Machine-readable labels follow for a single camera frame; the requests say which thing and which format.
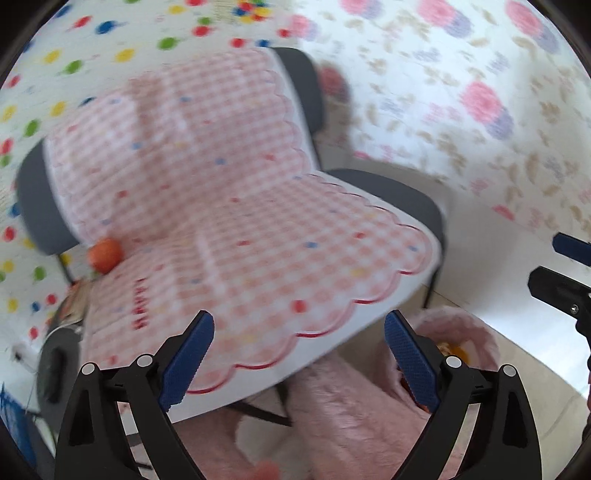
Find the blue gripper pad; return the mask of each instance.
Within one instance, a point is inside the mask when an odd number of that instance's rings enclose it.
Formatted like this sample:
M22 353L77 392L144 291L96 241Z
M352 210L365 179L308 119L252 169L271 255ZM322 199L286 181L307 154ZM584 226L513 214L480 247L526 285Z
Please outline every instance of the blue gripper pad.
M213 341L213 317L204 312L162 375L162 390L158 403L168 412L172 405L181 403L203 357Z
M557 233L552 239L554 251L591 267L591 245L564 233Z
M439 397L435 372L396 312L386 315L384 335L415 400L430 412L436 411Z

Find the orange object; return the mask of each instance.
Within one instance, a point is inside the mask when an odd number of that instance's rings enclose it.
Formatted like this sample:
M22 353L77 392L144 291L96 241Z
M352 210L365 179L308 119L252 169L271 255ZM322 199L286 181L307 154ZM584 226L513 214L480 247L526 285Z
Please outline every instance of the orange object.
M86 254L89 265L97 272L107 275L123 260L123 249L120 243L113 238L103 238Z

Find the chair leg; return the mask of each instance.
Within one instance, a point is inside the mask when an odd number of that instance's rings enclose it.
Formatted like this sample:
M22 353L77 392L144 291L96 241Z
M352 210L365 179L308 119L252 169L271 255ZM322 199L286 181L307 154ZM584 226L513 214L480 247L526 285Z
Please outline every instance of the chair leg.
M437 267L433 275L431 275L431 281L427 286L427 293L425 294L425 299L423 300L423 308L429 308L429 303L431 303L431 297L433 296L433 292L435 291L435 283L437 283L437 278L439 277L439 271L441 270L441 266Z

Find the chair backrest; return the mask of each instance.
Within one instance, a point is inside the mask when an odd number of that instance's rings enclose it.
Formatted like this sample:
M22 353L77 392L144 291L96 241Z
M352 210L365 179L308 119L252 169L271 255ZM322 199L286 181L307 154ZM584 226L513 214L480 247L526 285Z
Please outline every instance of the chair backrest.
M324 105L318 77L310 59L294 48L276 48L300 97L310 132L324 124ZM44 161L43 141L25 157L17 174L17 201L29 235L47 254L61 254L78 244L67 227L51 192Z

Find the metal screw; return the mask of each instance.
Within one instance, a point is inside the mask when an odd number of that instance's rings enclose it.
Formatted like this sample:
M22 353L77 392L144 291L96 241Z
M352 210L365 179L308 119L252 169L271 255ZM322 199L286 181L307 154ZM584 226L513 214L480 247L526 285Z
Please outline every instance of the metal screw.
M84 375L90 375L93 371L95 371L94 364L86 364L82 367L82 373Z
M152 355L142 355L138 358L138 365L141 367L147 367L152 364Z
M462 366L462 361L456 356L448 356L445 359L445 363L452 368L460 368Z
M507 377L514 377L517 375L517 370L515 370L513 365L505 365L503 367L503 372Z

